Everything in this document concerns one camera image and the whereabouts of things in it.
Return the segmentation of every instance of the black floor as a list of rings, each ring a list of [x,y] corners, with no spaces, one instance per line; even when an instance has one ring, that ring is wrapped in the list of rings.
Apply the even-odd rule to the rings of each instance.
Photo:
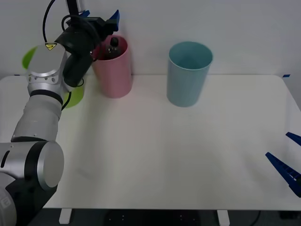
[[[60,209],[43,209],[29,226],[59,226]],[[230,226],[249,226],[258,211],[228,211]],[[215,211],[73,210],[70,226],[218,226]],[[262,211],[254,226],[301,226],[301,219],[281,219],[277,211]]]

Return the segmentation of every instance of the table leg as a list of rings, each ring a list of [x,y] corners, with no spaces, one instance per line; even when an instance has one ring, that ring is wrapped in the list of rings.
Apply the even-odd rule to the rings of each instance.
[[[70,223],[72,209],[62,209],[59,222],[61,225],[67,225]]]
[[[219,221],[220,226],[229,226],[230,225],[230,220],[229,220],[227,210],[218,210],[217,216],[218,216],[218,221]]]

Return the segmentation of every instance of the white wall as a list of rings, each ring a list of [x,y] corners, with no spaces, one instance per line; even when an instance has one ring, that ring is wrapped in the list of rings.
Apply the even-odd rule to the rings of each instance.
[[[21,59],[41,44],[42,19],[50,0],[1,0],[0,73],[21,73]],[[210,73],[301,72],[301,0],[84,0],[92,16],[120,10],[134,72],[166,72],[169,48],[182,40],[206,44],[214,53]],[[65,0],[56,0],[47,37],[61,32]]]

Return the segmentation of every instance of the bottle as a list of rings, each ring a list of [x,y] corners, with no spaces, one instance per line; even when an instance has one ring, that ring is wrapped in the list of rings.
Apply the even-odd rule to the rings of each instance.
[[[119,48],[119,40],[116,37],[111,38],[110,44],[105,50],[105,60],[112,60],[121,55],[121,50]]]

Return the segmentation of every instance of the black bottle cap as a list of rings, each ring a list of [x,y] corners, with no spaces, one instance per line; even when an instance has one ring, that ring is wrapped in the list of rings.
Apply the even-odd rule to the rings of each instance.
[[[118,38],[116,38],[116,37],[111,38],[111,41],[110,41],[111,46],[117,47],[118,44],[119,44]]]

